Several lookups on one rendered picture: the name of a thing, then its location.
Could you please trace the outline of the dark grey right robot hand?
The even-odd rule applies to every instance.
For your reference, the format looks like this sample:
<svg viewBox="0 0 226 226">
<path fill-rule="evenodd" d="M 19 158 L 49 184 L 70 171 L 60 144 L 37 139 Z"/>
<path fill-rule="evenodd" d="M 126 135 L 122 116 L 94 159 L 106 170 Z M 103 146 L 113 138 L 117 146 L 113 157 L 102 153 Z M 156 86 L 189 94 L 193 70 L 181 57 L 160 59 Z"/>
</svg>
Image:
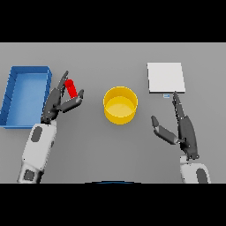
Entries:
<svg viewBox="0 0 226 226">
<path fill-rule="evenodd" d="M 159 124 L 155 116 L 151 116 L 154 134 L 171 145 L 178 144 L 180 149 L 186 154 L 188 160 L 199 159 L 200 156 L 198 154 L 198 145 L 192 121 L 184 113 L 184 109 L 177 92 L 173 93 L 172 104 L 174 106 L 177 119 L 178 135 L 164 128 Z"/>
</svg>

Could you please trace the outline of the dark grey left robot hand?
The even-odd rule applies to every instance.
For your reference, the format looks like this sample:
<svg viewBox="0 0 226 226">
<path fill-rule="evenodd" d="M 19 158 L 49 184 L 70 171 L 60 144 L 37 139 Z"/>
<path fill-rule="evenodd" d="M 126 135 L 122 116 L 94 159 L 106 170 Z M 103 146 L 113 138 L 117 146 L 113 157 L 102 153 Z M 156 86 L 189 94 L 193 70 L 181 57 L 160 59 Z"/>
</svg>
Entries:
<svg viewBox="0 0 226 226">
<path fill-rule="evenodd" d="M 64 73 L 57 87 L 53 88 L 46 101 L 45 107 L 41 115 L 42 124 L 51 124 L 58 116 L 59 112 L 66 113 L 77 108 L 83 101 L 84 90 L 81 89 L 78 96 L 71 98 L 66 102 L 62 102 L 64 91 L 67 91 L 64 83 L 68 79 L 68 71 Z"/>
</svg>

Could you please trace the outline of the red beaker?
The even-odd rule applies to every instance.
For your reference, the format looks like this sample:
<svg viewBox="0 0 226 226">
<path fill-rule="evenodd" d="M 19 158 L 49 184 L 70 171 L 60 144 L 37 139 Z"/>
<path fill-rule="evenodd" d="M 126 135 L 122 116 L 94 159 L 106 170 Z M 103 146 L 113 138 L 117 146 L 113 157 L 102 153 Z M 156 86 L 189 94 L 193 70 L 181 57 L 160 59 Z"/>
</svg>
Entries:
<svg viewBox="0 0 226 226">
<path fill-rule="evenodd" d="M 74 82 L 72 79 L 67 79 L 64 83 L 66 89 L 67 89 L 67 92 L 69 94 L 69 96 L 71 98 L 75 98 L 78 96 L 78 93 L 76 91 L 76 87 L 74 86 Z"/>
</svg>

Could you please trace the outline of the pale square measuring scale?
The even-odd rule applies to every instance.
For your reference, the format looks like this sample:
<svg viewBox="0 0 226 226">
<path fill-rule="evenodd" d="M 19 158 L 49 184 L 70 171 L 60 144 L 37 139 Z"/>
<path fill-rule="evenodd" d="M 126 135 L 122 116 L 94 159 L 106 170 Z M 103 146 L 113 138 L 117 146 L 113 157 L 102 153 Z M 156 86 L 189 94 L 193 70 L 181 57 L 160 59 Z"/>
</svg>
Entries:
<svg viewBox="0 0 226 226">
<path fill-rule="evenodd" d="M 150 94 L 185 93 L 181 63 L 147 63 L 147 80 Z"/>
</svg>

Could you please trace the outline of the yellow bowl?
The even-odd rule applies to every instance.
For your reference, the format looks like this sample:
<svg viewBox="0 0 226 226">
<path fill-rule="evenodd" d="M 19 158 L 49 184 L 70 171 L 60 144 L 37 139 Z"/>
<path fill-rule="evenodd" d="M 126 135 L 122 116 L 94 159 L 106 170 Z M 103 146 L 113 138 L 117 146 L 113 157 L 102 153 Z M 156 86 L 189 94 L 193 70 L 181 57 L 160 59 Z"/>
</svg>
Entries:
<svg viewBox="0 0 226 226">
<path fill-rule="evenodd" d="M 138 97 L 129 87 L 112 87 L 102 100 L 105 117 L 112 123 L 131 122 L 138 108 Z"/>
</svg>

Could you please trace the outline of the blue tray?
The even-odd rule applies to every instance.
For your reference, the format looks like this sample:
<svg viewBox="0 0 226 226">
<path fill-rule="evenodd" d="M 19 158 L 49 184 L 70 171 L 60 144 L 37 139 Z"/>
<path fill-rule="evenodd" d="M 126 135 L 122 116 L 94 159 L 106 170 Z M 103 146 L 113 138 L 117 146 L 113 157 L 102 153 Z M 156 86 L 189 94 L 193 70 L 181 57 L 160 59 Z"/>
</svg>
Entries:
<svg viewBox="0 0 226 226">
<path fill-rule="evenodd" d="M 12 66 L 0 109 L 0 127 L 31 129 L 38 124 L 49 96 L 48 66 Z"/>
</svg>

